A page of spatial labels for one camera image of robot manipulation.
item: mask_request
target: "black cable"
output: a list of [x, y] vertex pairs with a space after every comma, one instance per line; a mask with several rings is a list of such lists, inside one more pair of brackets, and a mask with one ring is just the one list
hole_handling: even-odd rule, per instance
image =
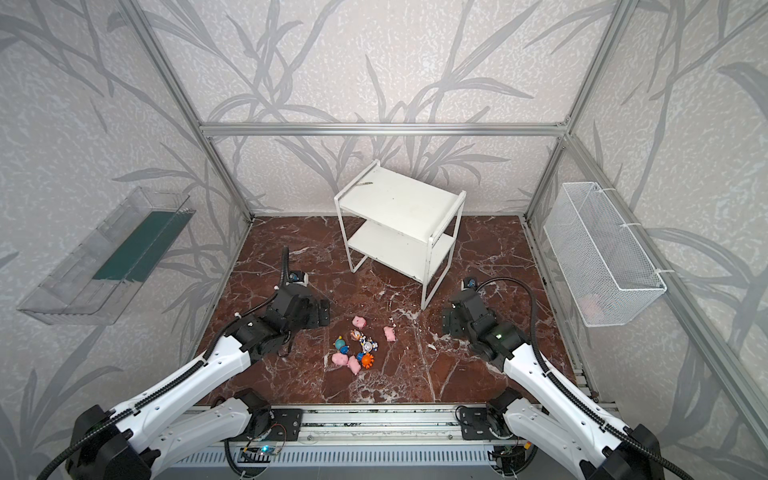
[[285, 353], [280, 353], [280, 351], [277, 352], [277, 356], [279, 356], [281, 359], [284, 359], [290, 355], [290, 351], [293, 349], [293, 341], [296, 339], [296, 334], [292, 331], [288, 330], [288, 337], [290, 337], [290, 342], [288, 343], [288, 347]]
[[[525, 452], [526, 452], [525, 450], [522, 450], [521, 454], [525, 455]], [[525, 470], [526, 468], [528, 468], [528, 466], [531, 464], [531, 462], [533, 462], [533, 459], [534, 459], [534, 457], [536, 456], [537, 453], [538, 453], [538, 447], [536, 445], [533, 445], [531, 447], [531, 454], [528, 455], [528, 457], [523, 461], [523, 464], [520, 465], [520, 468], [518, 468], [517, 470], [515, 470], [514, 468], [512, 469], [512, 474], [511, 475], [506, 475], [504, 473], [504, 470], [502, 470], [498, 466], [491, 465], [491, 468], [493, 468], [494, 471], [496, 473], [498, 473], [499, 475], [501, 475], [502, 477], [511, 477], [511, 476], [515, 476], [516, 477], [518, 473], [520, 473], [523, 470]], [[491, 457], [495, 457], [495, 458], [511, 458], [511, 457], [515, 457], [515, 456], [520, 455], [519, 453], [515, 453], [514, 455], [500, 455], [500, 454], [494, 453], [494, 452], [488, 452], [488, 454]]]
[[262, 467], [262, 471], [255, 475], [248, 475], [245, 472], [245, 470], [240, 470], [240, 467], [238, 467], [234, 459], [232, 459], [232, 449], [230, 448], [230, 440], [231, 439], [224, 439], [224, 457], [227, 458], [227, 464], [230, 466], [230, 469], [233, 472], [235, 472], [237, 476], [240, 478], [256, 478], [261, 472], [264, 471], [264, 468]]
[[64, 461], [71, 457], [77, 450], [79, 450], [83, 445], [85, 445], [89, 440], [94, 438], [96, 435], [102, 433], [105, 429], [108, 429], [112, 427], [114, 424], [120, 422], [123, 419], [126, 419], [127, 417], [133, 415], [134, 410], [138, 411], [142, 407], [147, 406], [151, 402], [153, 402], [156, 399], [159, 399], [161, 396], [165, 395], [167, 392], [171, 391], [175, 386], [182, 383], [184, 380], [189, 378], [193, 373], [195, 373], [198, 369], [200, 369], [205, 362], [202, 360], [196, 362], [194, 365], [192, 365], [189, 369], [187, 369], [186, 372], [182, 373], [175, 379], [171, 380], [168, 384], [160, 387], [155, 392], [152, 392], [150, 395], [144, 397], [141, 401], [136, 403], [136, 406], [133, 409], [125, 409], [122, 412], [118, 413], [117, 415], [109, 418], [109, 420], [106, 421], [106, 423], [103, 423], [94, 429], [92, 429], [90, 432], [83, 435], [81, 439], [73, 443], [72, 445], [68, 446], [62, 453], [56, 455], [56, 458], [51, 460], [50, 463], [48, 463], [45, 468], [43, 468], [42, 472], [37, 477], [37, 480], [45, 480], [49, 476], [51, 476], [51, 473], [55, 472], [59, 465], [64, 463]]
[[666, 468], [667, 470], [674, 473], [675, 475], [682, 478], [683, 480], [694, 480], [694, 478], [688, 475], [682, 468], [678, 467], [677, 465], [665, 459], [664, 457], [660, 455], [656, 455], [651, 450], [646, 449], [637, 440], [626, 435], [624, 432], [617, 429], [613, 425], [605, 422], [602, 419], [602, 417], [600, 417], [597, 413], [595, 413], [589, 406], [584, 404], [579, 398], [576, 397], [576, 395], [573, 394], [573, 392], [571, 392], [571, 390], [569, 390], [565, 385], [563, 385], [563, 383], [558, 379], [558, 377], [555, 376], [554, 373], [549, 369], [549, 366], [544, 361], [544, 357], [541, 355], [541, 352], [538, 349], [538, 341], [536, 340], [536, 322], [538, 319], [537, 318], [538, 305], [536, 303], [536, 295], [534, 295], [533, 290], [531, 290], [531, 287], [529, 287], [527, 283], [522, 282], [516, 278], [512, 278], [510, 276], [499, 276], [496, 278], [491, 278], [490, 280], [486, 280], [485, 282], [481, 283], [478, 286], [477, 290], [479, 291], [481, 288], [488, 285], [489, 283], [494, 283], [502, 280], [517, 283], [518, 285], [522, 286], [525, 289], [525, 291], [528, 292], [528, 295], [531, 297], [531, 333], [530, 333], [531, 347], [533, 349], [534, 356], [536, 357], [536, 362], [541, 367], [541, 370], [544, 372], [546, 377], [552, 383], [554, 383], [554, 386], [556, 386], [558, 390], [560, 390], [560, 392], [563, 395], [565, 395], [565, 397], [568, 400], [571, 401], [571, 403], [576, 405], [578, 409], [581, 410], [593, 422], [597, 423], [598, 425], [602, 425], [601, 428], [604, 429], [606, 432], [609, 432], [611, 435], [621, 440], [622, 442], [626, 442], [631, 448], [635, 449], [637, 452], [641, 453], [646, 458], [653, 460], [654, 462]]
[[533, 462], [533, 458], [536, 456], [537, 453], [538, 453], [538, 447], [536, 445], [533, 445], [531, 447], [531, 454], [528, 455], [528, 458], [525, 459], [525, 463], [520, 468], [515, 470], [515, 475], [517, 475], [518, 473], [528, 468], [531, 462]]
[[[282, 286], [285, 284], [287, 278], [288, 278], [288, 246], [283, 247], [283, 252], [281, 254], [280, 259], [280, 283], [279, 286]], [[263, 306], [271, 303], [273, 300], [275, 300], [275, 297], [277, 296], [277, 291], [270, 296], [270, 298], [264, 300], [259, 305], [255, 306], [254, 308], [248, 310], [244, 315], [250, 315], [251, 313], [255, 312], [256, 310], [262, 308]], [[91, 430], [89, 433], [86, 433], [83, 435], [81, 439], [67, 447], [62, 453], [56, 455], [56, 458], [50, 461], [45, 468], [43, 468], [42, 472], [37, 477], [37, 480], [45, 480], [49, 476], [51, 476], [51, 473], [55, 472], [55, 470], [58, 468], [59, 465], [64, 463], [64, 461], [71, 457], [77, 450], [79, 450], [86, 442], [94, 438], [99, 433], [102, 433], [105, 429], [110, 428], [111, 426], [115, 425], [116, 423], [120, 422], [123, 419], [126, 419], [128, 416], [132, 415], [135, 412], [138, 412], [141, 410], [142, 407], [145, 407], [152, 403], [153, 401], [159, 399], [161, 396], [165, 395], [172, 389], [179, 386], [184, 380], [188, 379], [190, 376], [192, 376], [193, 373], [195, 373], [197, 370], [202, 368], [207, 360], [210, 358], [210, 356], [214, 353], [214, 349], [216, 348], [216, 344], [219, 343], [219, 340], [224, 335], [224, 332], [232, 326], [238, 318], [232, 320], [227, 325], [225, 325], [223, 328], [219, 329], [216, 336], [211, 340], [211, 342], [208, 344], [208, 347], [205, 349], [205, 352], [203, 352], [203, 360], [199, 360], [195, 362], [194, 365], [192, 365], [187, 371], [176, 377], [175, 379], [171, 380], [169, 383], [163, 385], [158, 390], [152, 392], [150, 395], [144, 397], [139, 402], [136, 403], [135, 407], [133, 409], [125, 409], [119, 414], [109, 418], [109, 420], [106, 421], [106, 423], [101, 424], [100, 426], [96, 427], [95, 429]]]

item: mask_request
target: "shelf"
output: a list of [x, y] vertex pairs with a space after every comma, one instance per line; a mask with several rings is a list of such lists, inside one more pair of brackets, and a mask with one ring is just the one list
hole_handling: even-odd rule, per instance
[[114, 324], [194, 214], [187, 199], [136, 188], [18, 309], [49, 325]]
[[341, 197], [339, 206], [427, 243], [457, 199], [458, 195], [377, 165]]
[[370, 220], [366, 221], [349, 239], [349, 248], [367, 255], [379, 263], [397, 270], [419, 283], [427, 283], [448, 255], [454, 238], [442, 234], [432, 248], [429, 262], [429, 276], [424, 279], [426, 247], [423, 243], [382, 227]]

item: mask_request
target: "green cloth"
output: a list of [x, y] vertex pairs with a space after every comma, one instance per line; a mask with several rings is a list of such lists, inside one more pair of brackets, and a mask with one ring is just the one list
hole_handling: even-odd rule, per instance
[[192, 213], [150, 212], [93, 279], [147, 281], [165, 251], [189, 223]]

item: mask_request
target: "white wire mesh basket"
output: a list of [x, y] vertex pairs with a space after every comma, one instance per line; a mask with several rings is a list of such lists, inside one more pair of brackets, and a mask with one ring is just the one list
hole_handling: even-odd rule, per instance
[[667, 291], [595, 182], [562, 184], [544, 231], [586, 326], [625, 325]]

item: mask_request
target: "lower shelf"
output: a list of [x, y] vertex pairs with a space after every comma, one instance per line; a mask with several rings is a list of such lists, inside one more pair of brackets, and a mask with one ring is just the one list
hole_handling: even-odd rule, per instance
[[448, 255], [454, 238], [442, 234], [432, 247], [429, 276], [424, 278], [427, 246], [388, 227], [367, 220], [349, 239], [349, 248], [397, 270], [419, 283], [427, 283]]

